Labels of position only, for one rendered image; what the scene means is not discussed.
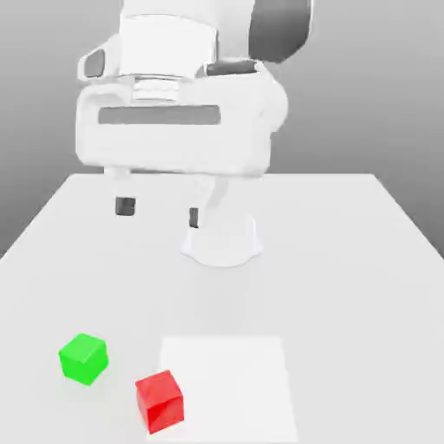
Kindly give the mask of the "small red cube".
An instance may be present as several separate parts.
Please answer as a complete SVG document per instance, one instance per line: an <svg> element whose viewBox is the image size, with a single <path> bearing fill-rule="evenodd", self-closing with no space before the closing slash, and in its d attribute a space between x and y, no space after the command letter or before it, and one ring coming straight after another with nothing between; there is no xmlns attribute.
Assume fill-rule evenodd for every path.
<svg viewBox="0 0 444 444"><path fill-rule="evenodd" d="M137 406L149 434L185 419L184 397L170 370L135 383Z"/></svg>

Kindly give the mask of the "small green cube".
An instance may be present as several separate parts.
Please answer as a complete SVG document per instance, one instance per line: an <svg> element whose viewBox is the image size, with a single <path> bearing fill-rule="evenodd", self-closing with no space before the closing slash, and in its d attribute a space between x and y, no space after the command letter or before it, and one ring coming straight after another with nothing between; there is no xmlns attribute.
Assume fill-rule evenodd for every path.
<svg viewBox="0 0 444 444"><path fill-rule="evenodd" d="M58 352L62 373L75 382L90 386L108 366L104 340L84 333L76 335Z"/></svg>

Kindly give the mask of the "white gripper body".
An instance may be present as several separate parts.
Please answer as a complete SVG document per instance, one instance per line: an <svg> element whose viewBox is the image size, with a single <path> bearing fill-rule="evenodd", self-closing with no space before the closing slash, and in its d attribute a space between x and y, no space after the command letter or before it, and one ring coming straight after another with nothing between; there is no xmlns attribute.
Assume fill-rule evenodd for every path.
<svg viewBox="0 0 444 444"><path fill-rule="evenodd" d="M182 82L176 102L135 101L133 92L122 83L82 90L75 150L83 164L258 176L288 113L287 94L268 72Z"/></svg>

